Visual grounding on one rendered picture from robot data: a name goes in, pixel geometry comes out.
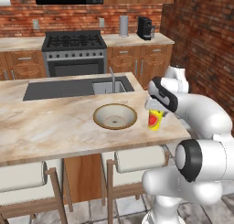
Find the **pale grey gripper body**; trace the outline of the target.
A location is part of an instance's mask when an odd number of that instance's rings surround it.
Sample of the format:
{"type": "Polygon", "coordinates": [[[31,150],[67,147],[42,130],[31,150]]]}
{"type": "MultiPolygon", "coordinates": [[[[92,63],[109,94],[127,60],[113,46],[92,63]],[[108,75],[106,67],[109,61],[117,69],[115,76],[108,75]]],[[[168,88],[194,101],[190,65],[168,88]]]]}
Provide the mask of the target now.
{"type": "Polygon", "coordinates": [[[166,111],[166,107],[163,106],[158,100],[153,99],[151,96],[147,96],[144,108],[146,110],[157,110],[157,111],[166,111]]]}

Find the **yellow cup with red mark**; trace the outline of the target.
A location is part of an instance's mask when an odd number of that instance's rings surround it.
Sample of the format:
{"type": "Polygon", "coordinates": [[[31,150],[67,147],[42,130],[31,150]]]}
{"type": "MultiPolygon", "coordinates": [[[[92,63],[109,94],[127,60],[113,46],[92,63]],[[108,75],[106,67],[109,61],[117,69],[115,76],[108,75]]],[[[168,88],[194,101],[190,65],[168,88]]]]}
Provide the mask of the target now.
{"type": "Polygon", "coordinates": [[[148,128],[152,131],[157,131],[159,129],[160,123],[163,118],[163,111],[150,110],[148,118],[148,128]]]}

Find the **cream bowl with brown rim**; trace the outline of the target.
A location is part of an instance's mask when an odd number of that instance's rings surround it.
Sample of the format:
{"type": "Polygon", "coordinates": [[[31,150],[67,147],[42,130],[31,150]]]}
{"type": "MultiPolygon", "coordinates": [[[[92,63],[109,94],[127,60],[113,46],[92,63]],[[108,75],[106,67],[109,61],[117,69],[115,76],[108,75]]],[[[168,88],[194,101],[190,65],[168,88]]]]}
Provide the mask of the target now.
{"type": "Polygon", "coordinates": [[[93,121],[105,129],[122,130],[135,124],[137,112],[125,104],[105,104],[94,111],[93,121]]]}

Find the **wooden base cupboards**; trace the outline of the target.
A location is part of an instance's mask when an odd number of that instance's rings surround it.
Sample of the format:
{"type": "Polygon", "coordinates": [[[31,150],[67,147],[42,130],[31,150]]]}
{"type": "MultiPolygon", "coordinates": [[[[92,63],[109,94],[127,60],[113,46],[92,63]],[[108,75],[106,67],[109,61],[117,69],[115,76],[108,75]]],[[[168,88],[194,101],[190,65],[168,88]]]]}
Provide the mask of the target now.
{"type": "Polygon", "coordinates": [[[0,52],[0,80],[45,78],[44,59],[39,50],[0,52]]]}
{"type": "Polygon", "coordinates": [[[147,90],[149,81],[163,77],[170,64],[172,45],[108,47],[108,66],[114,73],[131,72],[147,90]]]}

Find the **grey tap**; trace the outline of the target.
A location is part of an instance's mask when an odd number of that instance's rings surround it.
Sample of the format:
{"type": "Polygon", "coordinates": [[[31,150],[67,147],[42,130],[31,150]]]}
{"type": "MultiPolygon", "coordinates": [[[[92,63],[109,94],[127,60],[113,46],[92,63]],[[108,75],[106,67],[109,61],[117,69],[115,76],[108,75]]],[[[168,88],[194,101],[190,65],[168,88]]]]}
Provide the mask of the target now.
{"type": "Polygon", "coordinates": [[[112,93],[115,93],[115,76],[112,67],[109,67],[110,73],[112,75],[112,93]]]}

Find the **wooden stool with white cushion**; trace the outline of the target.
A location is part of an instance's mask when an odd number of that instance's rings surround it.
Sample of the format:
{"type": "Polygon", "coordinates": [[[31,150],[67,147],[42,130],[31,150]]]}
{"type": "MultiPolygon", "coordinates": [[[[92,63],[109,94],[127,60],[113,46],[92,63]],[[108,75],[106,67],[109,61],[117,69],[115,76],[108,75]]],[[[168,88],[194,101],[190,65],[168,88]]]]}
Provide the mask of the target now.
{"type": "Polygon", "coordinates": [[[8,219],[58,210],[61,224],[68,224],[63,198],[73,211],[63,159],[0,167],[0,224],[8,219]]]}
{"type": "Polygon", "coordinates": [[[167,166],[170,153],[160,145],[101,153],[101,203],[107,206],[108,224],[113,224],[113,200],[144,193],[145,171],[167,166]]]}

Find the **black coffee machine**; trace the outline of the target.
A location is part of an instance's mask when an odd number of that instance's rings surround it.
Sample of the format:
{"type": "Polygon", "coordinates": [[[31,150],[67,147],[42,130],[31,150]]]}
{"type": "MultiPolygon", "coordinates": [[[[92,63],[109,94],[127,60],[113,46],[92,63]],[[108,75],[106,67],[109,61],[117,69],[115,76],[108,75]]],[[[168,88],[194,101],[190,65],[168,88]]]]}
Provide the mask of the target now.
{"type": "Polygon", "coordinates": [[[152,20],[145,16],[138,17],[137,35],[143,40],[150,40],[152,38],[151,31],[154,28],[152,20]]]}

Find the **white paper towel roll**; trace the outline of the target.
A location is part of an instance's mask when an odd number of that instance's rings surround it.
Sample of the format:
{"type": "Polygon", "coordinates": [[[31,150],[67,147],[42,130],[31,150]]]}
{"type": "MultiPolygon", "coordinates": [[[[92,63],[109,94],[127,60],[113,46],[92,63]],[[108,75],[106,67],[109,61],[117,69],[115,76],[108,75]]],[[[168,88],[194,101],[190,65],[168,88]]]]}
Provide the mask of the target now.
{"type": "Polygon", "coordinates": [[[128,37],[128,16],[119,16],[119,35],[128,37]]]}

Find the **black and steel cooker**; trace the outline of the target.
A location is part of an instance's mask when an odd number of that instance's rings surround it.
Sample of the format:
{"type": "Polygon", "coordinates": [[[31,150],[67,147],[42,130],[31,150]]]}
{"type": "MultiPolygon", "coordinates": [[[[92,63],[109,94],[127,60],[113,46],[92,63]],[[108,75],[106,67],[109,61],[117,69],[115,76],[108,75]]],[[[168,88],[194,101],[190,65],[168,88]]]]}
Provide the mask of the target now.
{"type": "Polygon", "coordinates": [[[104,74],[107,45],[100,30],[46,33],[42,54],[48,77],[104,74]]]}

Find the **dark grey sink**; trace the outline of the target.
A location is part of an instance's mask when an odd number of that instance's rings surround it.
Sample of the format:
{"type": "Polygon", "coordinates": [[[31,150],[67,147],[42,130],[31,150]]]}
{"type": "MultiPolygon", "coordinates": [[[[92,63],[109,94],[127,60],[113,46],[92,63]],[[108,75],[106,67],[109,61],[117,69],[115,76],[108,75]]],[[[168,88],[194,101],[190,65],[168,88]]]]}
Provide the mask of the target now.
{"type": "Polygon", "coordinates": [[[112,78],[57,80],[29,83],[24,101],[111,94],[112,78]]]}

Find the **wooden island panel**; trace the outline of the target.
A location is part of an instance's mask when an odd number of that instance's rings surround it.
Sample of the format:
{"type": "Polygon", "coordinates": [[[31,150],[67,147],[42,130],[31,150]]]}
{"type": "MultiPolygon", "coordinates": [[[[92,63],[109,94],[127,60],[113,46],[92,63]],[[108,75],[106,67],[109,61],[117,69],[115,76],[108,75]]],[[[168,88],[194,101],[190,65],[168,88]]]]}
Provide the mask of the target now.
{"type": "Polygon", "coordinates": [[[101,155],[64,159],[73,203],[101,198],[101,155]]]}

